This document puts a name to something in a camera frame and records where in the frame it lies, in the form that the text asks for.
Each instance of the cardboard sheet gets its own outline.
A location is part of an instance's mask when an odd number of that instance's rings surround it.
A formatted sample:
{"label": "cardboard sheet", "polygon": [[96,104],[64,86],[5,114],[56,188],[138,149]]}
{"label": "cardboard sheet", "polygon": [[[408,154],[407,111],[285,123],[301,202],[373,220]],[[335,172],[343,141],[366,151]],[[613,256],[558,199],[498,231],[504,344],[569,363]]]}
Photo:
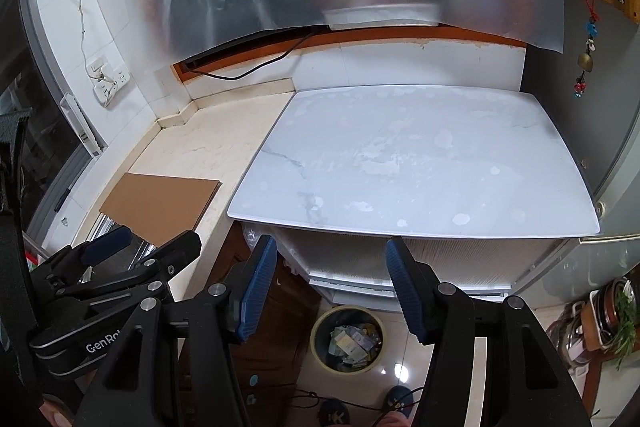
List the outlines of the cardboard sheet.
{"label": "cardboard sheet", "polygon": [[218,180],[126,172],[100,211],[160,247],[184,230],[195,230],[219,187]]}

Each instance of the marble countertop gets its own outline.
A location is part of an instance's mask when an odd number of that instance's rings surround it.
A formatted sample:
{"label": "marble countertop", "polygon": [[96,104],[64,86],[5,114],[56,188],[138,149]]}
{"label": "marble countertop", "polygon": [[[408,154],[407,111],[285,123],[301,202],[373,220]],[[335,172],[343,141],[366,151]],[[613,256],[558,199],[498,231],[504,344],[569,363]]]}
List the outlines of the marble countertop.
{"label": "marble countertop", "polygon": [[226,210],[244,172],[293,93],[257,96],[199,110],[181,126],[163,129],[129,172],[222,182],[196,232],[200,257],[170,282],[176,300],[205,285],[233,219]]}
{"label": "marble countertop", "polygon": [[296,93],[229,207],[245,221],[369,235],[593,235],[590,195],[526,93],[363,86]]}

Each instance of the person's foot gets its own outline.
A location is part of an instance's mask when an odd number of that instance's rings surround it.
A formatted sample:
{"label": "person's foot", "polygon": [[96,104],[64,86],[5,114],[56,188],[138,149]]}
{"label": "person's foot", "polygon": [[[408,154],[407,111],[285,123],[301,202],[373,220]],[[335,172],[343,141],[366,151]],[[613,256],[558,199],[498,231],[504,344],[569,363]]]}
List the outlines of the person's foot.
{"label": "person's foot", "polygon": [[348,425],[351,423],[349,410],[345,404],[337,398],[330,398],[320,406],[320,410],[318,411],[318,420],[320,420],[320,427],[327,427],[329,425]]}
{"label": "person's foot", "polygon": [[396,385],[392,387],[385,396],[385,402],[382,406],[383,411],[398,411],[407,418],[414,408],[414,395],[408,387],[404,385]]}

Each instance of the window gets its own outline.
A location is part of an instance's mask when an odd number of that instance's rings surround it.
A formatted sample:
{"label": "window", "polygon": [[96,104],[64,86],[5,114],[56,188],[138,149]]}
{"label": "window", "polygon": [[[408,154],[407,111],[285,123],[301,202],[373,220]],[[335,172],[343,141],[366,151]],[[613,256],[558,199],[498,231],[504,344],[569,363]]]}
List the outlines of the window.
{"label": "window", "polygon": [[22,225],[42,244],[53,216],[89,162],[89,153],[63,116],[62,92],[51,75],[37,39],[37,20],[28,0],[13,0],[2,18],[0,111],[31,108],[22,150]]}

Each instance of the hanging charm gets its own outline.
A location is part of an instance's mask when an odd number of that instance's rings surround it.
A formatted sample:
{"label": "hanging charm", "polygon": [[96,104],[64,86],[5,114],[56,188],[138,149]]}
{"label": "hanging charm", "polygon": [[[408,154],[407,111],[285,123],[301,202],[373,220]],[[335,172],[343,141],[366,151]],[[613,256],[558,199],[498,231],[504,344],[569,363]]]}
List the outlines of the hanging charm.
{"label": "hanging charm", "polygon": [[587,84],[584,83],[584,71],[582,72],[582,74],[575,79],[575,93],[574,93],[574,97],[575,98],[580,98],[582,96],[582,94],[584,93],[584,88],[587,87]]}
{"label": "hanging charm", "polygon": [[589,10],[589,22],[586,24],[587,29],[587,41],[584,43],[584,52],[578,55],[578,65],[582,68],[582,74],[575,79],[574,96],[580,98],[584,93],[586,83],[584,81],[584,73],[591,73],[593,71],[593,57],[591,53],[596,51],[596,45],[594,39],[598,35],[598,29],[596,28],[596,22],[600,20],[600,17],[595,12],[594,3],[595,0],[584,0]]}

